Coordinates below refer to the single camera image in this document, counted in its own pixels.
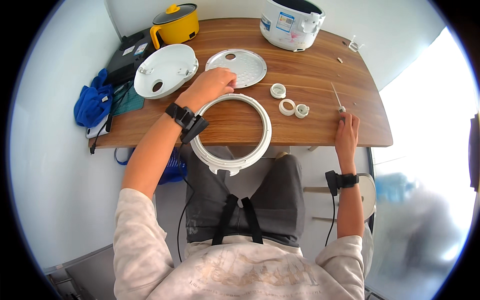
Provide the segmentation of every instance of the white plastic ring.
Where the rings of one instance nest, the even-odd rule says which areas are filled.
[[[273,98],[285,98],[287,95],[287,89],[283,84],[273,84],[270,88],[270,94],[273,96]]]
[[[303,119],[308,115],[309,110],[310,110],[310,107],[306,106],[305,104],[298,104],[297,107],[295,108],[295,116],[297,116],[300,119]]]
[[[198,135],[194,137],[191,145],[192,150],[201,161],[208,165],[210,171],[216,174],[219,169],[227,170],[230,172],[230,176],[233,176],[236,175],[241,169],[253,165],[265,154],[265,151],[267,151],[267,148],[270,144],[270,140],[272,139],[272,123],[270,122],[270,118],[268,117],[266,110],[260,105],[260,103],[253,98],[245,96],[244,94],[226,94],[220,96],[212,102],[205,104],[199,111],[197,111],[196,115],[203,115],[212,105],[225,100],[240,100],[247,102],[257,110],[264,126],[260,143],[250,154],[237,159],[221,159],[210,154],[202,145],[202,142],[200,142],[200,137]]]
[[[292,105],[292,109],[291,110],[288,110],[285,108],[285,106],[283,106],[283,104],[287,102],[287,103],[290,103]],[[286,116],[291,116],[295,113],[295,103],[290,100],[290,99],[283,99],[282,101],[280,101],[280,104],[278,104],[278,109],[280,110],[280,112]]]

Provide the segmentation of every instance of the hand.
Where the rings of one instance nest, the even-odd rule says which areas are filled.
[[[175,103],[181,107],[188,106],[194,113],[203,105],[221,95],[233,93],[237,75],[227,68],[215,68],[203,72],[192,85],[177,98]]]
[[[335,137],[335,151],[342,174],[356,174],[355,169],[355,148],[359,140],[360,119],[352,114],[342,112],[345,122],[340,120]]]

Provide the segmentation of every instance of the black wrist strap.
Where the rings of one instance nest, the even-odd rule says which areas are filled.
[[[180,140],[183,144],[188,144],[208,126],[207,120],[201,115],[195,116],[194,112],[186,106],[181,108],[178,104],[171,103],[165,112],[181,126]]]
[[[328,188],[332,196],[337,196],[337,190],[340,188],[351,188],[359,183],[359,176],[353,174],[338,175],[335,171],[328,171],[325,173],[327,178]]]
[[[175,119],[175,122],[182,127],[182,132],[185,129],[190,129],[190,123],[192,122],[193,118],[195,118],[195,114],[190,110],[188,107],[181,108],[176,103],[171,103],[165,112]]]

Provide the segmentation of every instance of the person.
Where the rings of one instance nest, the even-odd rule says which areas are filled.
[[[235,81],[229,69],[208,70],[175,103],[197,111],[232,93]],[[339,122],[335,139],[340,169],[342,174],[356,174],[360,120],[348,113],[341,116],[345,121]],[[212,173],[192,154],[187,161],[192,186],[187,200],[193,197],[186,209],[186,260],[174,268],[167,234],[158,225],[151,199],[180,131],[180,125],[164,113],[139,142],[125,169],[113,239],[117,299],[364,298],[358,184],[342,190],[337,239],[311,262],[298,245],[305,207],[301,166],[292,155],[274,162],[240,208],[225,186],[226,172]],[[212,151],[232,158],[225,149]]]

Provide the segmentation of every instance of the black backpack strap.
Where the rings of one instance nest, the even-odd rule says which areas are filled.
[[[252,232],[252,240],[254,243],[263,244],[262,231],[260,230],[260,225],[258,225],[257,214],[253,209],[252,202],[248,197],[245,197],[241,200],[243,204],[243,210],[245,211],[245,217],[247,218],[248,226]]]
[[[212,246],[220,245],[222,243],[223,237],[225,236],[225,228],[227,228],[232,219],[233,211],[237,206],[238,200],[239,199],[235,195],[228,195],[227,202],[223,207],[222,216],[220,217],[220,222],[218,223],[216,233],[212,239]]]

